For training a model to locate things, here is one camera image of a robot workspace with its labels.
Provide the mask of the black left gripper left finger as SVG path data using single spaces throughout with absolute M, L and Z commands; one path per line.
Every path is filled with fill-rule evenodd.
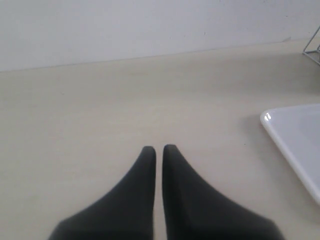
M 156 151 L 142 148 L 121 181 L 101 199 L 61 221 L 51 240 L 152 240 Z

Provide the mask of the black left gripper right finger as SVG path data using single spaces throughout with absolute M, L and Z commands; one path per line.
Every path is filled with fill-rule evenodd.
M 169 240 L 283 240 L 277 225 L 208 184 L 176 145 L 162 157 L 162 199 Z

